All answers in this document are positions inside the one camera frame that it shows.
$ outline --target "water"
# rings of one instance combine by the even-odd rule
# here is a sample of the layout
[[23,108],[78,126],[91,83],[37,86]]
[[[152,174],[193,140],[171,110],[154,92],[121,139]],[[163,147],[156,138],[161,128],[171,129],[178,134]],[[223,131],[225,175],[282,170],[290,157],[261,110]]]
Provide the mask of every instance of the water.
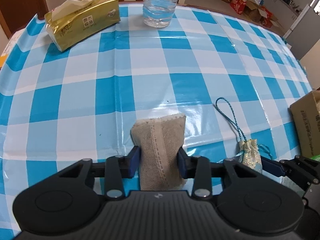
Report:
[[143,17],[145,24],[163,28],[170,24],[178,0],[144,0]]

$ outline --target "box flap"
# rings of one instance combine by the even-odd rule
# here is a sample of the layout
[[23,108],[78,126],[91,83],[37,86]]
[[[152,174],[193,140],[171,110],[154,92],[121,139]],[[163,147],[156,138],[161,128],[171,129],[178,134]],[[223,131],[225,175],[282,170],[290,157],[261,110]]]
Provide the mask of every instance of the box flap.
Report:
[[318,90],[313,90],[312,91],[313,94],[313,98],[315,99],[315,102],[317,103],[318,101],[320,101],[320,91]]
[[264,11],[264,10],[261,10],[261,9],[258,9],[259,10],[259,13],[262,17],[265,17],[265,18],[268,18],[268,15],[267,13]]
[[247,0],[247,3],[245,4],[250,10],[254,10],[258,8],[258,5],[250,0]]
[[270,20],[270,22],[273,24],[273,26],[275,26],[275,27],[279,27],[279,25],[278,25],[275,21]]
[[271,21],[274,21],[274,22],[277,22],[277,21],[278,21],[278,18],[277,18],[276,16],[272,15],[272,16],[270,17],[270,20],[271,20]]

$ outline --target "black gripper base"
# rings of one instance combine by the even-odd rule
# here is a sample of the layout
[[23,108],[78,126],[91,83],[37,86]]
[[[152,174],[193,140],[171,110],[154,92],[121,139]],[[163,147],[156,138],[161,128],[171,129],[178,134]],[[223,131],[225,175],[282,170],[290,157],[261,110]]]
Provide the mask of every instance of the black gripper base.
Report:
[[15,240],[208,240],[300,239],[294,232],[282,236],[251,236],[232,228],[208,201],[194,200],[186,191],[132,191],[128,198],[109,201],[89,225],[65,235],[20,233]]

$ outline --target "blue checkered tablecloth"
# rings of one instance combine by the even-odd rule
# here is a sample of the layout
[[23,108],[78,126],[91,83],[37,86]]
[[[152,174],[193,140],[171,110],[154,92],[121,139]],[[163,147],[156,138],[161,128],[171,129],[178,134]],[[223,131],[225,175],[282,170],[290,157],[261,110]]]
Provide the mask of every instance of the blue checkered tablecloth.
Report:
[[[218,13],[177,7],[164,29],[142,22],[142,5],[121,22],[61,53],[34,17],[0,72],[0,239],[19,227],[12,202],[23,189],[82,158],[132,148],[136,119],[183,112],[188,154],[234,156],[236,132],[214,109],[228,99],[248,138],[275,159],[299,154],[288,107],[311,90],[281,38]],[[231,117],[228,105],[220,108]],[[219,180],[213,180],[219,187]],[[100,180],[95,190],[101,192]],[[139,187],[125,181],[126,191]]]

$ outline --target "gold tissue package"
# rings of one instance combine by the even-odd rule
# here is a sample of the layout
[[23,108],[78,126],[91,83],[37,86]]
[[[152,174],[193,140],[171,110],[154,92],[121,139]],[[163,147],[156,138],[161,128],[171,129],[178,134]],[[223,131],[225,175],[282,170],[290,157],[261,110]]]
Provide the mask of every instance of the gold tissue package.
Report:
[[47,33],[60,51],[64,51],[90,35],[120,21],[118,0],[73,1],[75,1],[75,3],[79,1],[82,4],[78,4],[77,6],[72,5],[73,8],[71,9],[69,8],[72,6],[63,8],[62,12],[60,11],[60,15],[66,14],[70,12],[70,10],[72,11],[81,6],[84,7],[58,19],[56,18],[59,17],[59,15],[52,17],[53,11],[48,12],[44,16]]

